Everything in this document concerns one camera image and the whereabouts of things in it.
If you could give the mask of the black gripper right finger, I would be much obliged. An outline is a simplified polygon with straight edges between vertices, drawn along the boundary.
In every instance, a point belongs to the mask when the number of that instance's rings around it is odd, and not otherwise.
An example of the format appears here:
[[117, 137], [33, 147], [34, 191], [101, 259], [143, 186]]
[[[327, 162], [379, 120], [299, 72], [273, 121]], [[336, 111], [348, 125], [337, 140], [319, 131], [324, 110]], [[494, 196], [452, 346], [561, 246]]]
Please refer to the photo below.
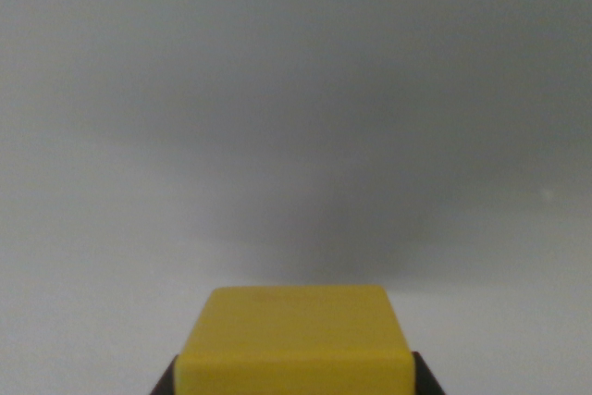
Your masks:
[[415, 366], [415, 395], [446, 395], [420, 352], [412, 352]]

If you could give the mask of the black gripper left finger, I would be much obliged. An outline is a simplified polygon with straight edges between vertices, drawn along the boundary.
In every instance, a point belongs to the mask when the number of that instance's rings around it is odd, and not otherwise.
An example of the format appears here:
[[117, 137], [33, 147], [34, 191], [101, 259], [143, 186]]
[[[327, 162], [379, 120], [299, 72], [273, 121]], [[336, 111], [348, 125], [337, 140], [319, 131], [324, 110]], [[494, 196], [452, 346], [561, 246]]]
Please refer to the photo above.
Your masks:
[[175, 395], [175, 382], [174, 382], [174, 372], [175, 372], [175, 364], [178, 359], [178, 356], [175, 355], [166, 370], [164, 371], [163, 375], [160, 376], [154, 387], [152, 388], [150, 395]]

